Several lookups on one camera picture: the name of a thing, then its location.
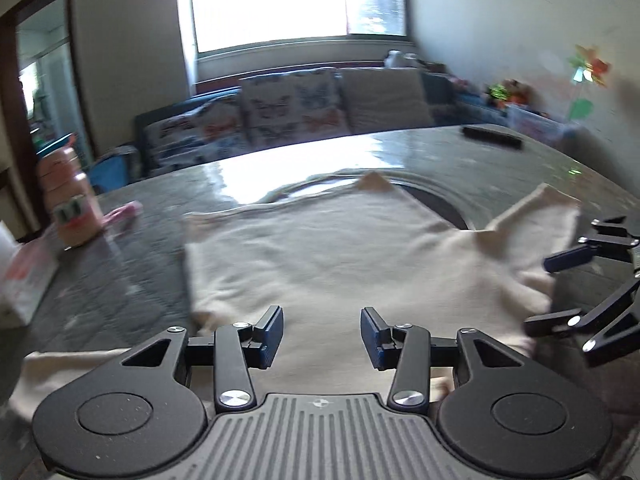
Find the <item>butterfly print sofa cushion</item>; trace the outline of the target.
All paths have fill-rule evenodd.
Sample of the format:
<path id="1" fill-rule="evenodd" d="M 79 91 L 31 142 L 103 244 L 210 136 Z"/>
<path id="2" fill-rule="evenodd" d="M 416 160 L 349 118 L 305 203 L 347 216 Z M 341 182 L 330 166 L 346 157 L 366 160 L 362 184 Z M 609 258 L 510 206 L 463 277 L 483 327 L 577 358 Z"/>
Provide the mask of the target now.
<path id="1" fill-rule="evenodd" d="M 236 96 L 222 96 L 143 129 L 151 177 L 244 155 L 252 148 Z"/>

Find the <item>dark blue sofa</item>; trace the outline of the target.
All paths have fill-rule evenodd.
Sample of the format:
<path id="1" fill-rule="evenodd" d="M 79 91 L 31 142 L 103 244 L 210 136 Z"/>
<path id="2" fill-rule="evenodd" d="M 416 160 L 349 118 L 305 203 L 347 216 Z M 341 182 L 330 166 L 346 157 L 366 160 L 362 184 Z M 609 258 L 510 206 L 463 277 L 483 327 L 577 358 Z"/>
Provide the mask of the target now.
<path id="1" fill-rule="evenodd" d="M 142 117 L 145 173 L 352 134 L 465 124 L 506 125 L 506 112 L 461 101 L 452 80 L 416 68 L 336 68 L 272 73 L 239 88 Z"/>

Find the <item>white tissue pack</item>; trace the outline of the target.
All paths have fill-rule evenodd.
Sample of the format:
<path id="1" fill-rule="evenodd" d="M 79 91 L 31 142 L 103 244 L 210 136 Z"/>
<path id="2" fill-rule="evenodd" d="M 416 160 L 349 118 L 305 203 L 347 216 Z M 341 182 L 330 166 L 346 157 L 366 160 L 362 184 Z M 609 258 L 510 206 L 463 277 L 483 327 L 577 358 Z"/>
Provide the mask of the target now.
<path id="1" fill-rule="evenodd" d="M 1 223 L 2 330 L 29 326 L 57 270 L 58 260 L 43 237 L 20 244 Z"/>

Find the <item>pink cartoon face bottle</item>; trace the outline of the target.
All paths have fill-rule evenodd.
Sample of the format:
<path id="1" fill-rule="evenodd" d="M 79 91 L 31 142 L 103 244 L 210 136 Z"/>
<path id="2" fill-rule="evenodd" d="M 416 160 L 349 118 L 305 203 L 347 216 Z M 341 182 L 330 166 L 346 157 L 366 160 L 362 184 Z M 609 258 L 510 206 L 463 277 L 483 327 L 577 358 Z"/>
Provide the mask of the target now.
<path id="1" fill-rule="evenodd" d="M 66 145 L 44 156 L 37 176 L 44 206 L 66 247 L 86 244 L 102 232 L 102 210 L 73 148 Z"/>

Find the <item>blue blanket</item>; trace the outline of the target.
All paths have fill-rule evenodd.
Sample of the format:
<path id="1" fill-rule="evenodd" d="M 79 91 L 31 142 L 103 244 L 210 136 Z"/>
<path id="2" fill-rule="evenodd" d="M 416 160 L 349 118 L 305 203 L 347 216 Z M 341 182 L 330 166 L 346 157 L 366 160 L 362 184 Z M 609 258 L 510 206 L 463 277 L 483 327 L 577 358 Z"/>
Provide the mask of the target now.
<path id="1" fill-rule="evenodd" d="M 142 177 L 139 151 L 132 145 L 118 146 L 97 160 L 89 170 L 89 180 L 96 194 L 124 188 Z"/>

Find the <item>colourful paper pinwheel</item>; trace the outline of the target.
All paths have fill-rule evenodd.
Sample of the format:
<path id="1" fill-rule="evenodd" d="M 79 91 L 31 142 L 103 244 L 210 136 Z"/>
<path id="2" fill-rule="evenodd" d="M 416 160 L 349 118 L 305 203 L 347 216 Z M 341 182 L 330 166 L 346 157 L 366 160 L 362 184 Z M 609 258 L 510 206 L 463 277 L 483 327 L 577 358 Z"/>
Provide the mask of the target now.
<path id="1" fill-rule="evenodd" d="M 574 70 L 572 77 L 572 97 L 567 107 L 565 120 L 577 122 L 586 119 L 593 111 L 593 102 L 583 96 L 585 88 L 589 86 L 606 87 L 605 76 L 611 70 L 611 64 L 600 58 L 597 47 L 576 46 L 575 53 L 568 60 Z"/>

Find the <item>black remote control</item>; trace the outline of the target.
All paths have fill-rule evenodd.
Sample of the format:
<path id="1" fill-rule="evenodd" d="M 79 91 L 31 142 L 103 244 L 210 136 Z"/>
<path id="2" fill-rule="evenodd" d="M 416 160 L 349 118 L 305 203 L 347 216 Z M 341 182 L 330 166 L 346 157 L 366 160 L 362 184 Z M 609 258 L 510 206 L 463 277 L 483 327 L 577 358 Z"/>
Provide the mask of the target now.
<path id="1" fill-rule="evenodd" d="M 461 132 L 465 138 L 477 142 L 503 146 L 511 150 L 520 150 L 523 147 L 523 141 L 509 133 L 474 126 L 463 126 Z"/>

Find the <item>cream knit garment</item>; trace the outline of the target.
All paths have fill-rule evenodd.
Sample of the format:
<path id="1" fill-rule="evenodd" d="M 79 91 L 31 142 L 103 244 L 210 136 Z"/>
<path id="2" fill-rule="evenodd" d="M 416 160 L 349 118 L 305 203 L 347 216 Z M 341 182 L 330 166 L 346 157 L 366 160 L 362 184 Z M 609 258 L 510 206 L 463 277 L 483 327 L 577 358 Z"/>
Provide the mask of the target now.
<path id="1" fill-rule="evenodd" d="M 9 406 L 31 419 L 52 391 L 167 325 L 208 335 L 254 322 L 277 304 L 285 334 L 259 393 L 384 393 L 358 316 L 451 337 L 471 326 L 529 354 L 526 318 L 551 306 L 545 256 L 573 238 L 579 204 L 543 184 L 481 230 L 460 230 L 379 174 L 314 195 L 134 230 L 62 255 L 53 299 L 37 321 L 46 342 L 23 361 Z"/>

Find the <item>stuffed toys pile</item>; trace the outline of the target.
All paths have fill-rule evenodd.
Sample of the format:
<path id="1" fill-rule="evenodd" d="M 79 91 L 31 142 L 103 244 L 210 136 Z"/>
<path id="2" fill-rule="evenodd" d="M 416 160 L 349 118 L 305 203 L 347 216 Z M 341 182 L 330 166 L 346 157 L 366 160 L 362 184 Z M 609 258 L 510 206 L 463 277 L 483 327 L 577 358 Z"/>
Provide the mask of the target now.
<path id="1" fill-rule="evenodd" d="M 504 110 L 508 104 L 526 106 L 530 100 L 530 87 L 515 79 L 503 79 L 487 86 L 485 96 L 487 104 L 498 110 Z"/>

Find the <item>plain beige sofa cushion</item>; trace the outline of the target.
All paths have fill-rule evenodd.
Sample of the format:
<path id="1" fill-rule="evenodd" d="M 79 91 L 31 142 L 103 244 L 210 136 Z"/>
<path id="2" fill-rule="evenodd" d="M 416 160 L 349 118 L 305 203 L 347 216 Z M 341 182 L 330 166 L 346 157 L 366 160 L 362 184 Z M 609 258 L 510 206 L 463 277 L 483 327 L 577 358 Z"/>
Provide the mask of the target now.
<path id="1" fill-rule="evenodd" d="M 340 79 L 353 133 L 435 125 L 422 75 L 415 68 L 344 68 Z"/>

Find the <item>round black induction hob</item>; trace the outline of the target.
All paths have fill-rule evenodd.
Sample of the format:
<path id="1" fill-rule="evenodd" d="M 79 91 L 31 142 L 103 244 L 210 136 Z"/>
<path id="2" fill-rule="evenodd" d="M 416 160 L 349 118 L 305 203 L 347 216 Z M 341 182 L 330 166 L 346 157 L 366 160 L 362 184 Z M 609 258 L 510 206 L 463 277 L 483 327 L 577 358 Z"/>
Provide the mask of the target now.
<path id="1" fill-rule="evenodd" d="M 469 225 L 466 223 L 465 218 L 462 217 L 462 214 L 460 214 L 457 208 L 454 205 L 451 205 L 448 200 L 409 183 L 394 182 L 394 185 L 396 188 L 402 188 L 404 191 L 408 192 L 423 206 L 434 211 L 435 214 L 438 214 L 440 218 L 448 221 L 455 228 L 459 230 L 469 229 Z"/>

